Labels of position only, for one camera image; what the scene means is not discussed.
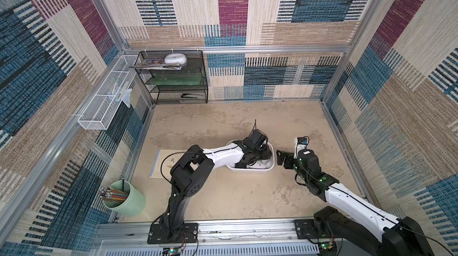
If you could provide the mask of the white plastic storage box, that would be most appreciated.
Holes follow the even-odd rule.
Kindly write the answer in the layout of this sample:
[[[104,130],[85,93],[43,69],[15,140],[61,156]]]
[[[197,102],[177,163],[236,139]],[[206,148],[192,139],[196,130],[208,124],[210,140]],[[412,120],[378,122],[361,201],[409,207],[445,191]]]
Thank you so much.
[[[225,166],[233,173],[268,173],[275,167],[276,155],[271,143],[267,143],[271,156],[269,159],[257,161],[254,165],[248,165],[245,169],[238,169],[234,164],[226,164]]]

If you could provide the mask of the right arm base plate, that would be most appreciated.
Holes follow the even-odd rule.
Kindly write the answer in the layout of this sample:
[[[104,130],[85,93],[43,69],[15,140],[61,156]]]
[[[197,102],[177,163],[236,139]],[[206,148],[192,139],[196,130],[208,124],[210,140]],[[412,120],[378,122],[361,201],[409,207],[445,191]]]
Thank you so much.
[[[296,219],[293,223],[297,238],[300,240],[344,238],[343,233],[331,228],[329,223],[316,222],[314,219]]]

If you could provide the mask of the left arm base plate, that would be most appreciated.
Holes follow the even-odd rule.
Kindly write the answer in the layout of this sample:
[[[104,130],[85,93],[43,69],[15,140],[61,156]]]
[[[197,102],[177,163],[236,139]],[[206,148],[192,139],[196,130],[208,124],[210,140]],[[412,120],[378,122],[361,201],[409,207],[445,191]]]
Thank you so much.
[[[150,245],[156,244],[195,244],[198,241],[198,223],[184,223],[176,230],[163,228],[159,223],[152,224],[147,238]]]

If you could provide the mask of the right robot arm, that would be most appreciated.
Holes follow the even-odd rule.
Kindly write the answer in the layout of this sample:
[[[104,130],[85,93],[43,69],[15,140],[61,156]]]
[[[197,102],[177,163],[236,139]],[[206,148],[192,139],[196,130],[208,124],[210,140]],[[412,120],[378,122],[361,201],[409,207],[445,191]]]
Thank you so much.
[[[403,219],[365,201],[322,171],[318,156],[310,149],[297,153],[277,151],[277,163],[294,170],[311,194],[328,206],[313,215],[313,223],[296,221],[297,235],[306,238],[308,230],[317,238],[342,238],[371,256],[431,256],[433,250],[420,225]]]

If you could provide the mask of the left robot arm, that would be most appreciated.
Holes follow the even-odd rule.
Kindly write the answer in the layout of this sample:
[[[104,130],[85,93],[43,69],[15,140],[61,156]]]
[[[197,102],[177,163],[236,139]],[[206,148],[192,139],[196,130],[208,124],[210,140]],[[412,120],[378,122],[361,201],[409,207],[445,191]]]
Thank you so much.
[[[171,196],[166,211],[152,224],[149,244],[172,243],[182,240],[187,229],[184,214],[190,198],[203,188],[214,169],[227,167],[236,171],[268,171],[274,165],[274,154],[268,137],[255,128],[243,140],[234,140],[227,146],[202,149],[191,146],[170,170]]]

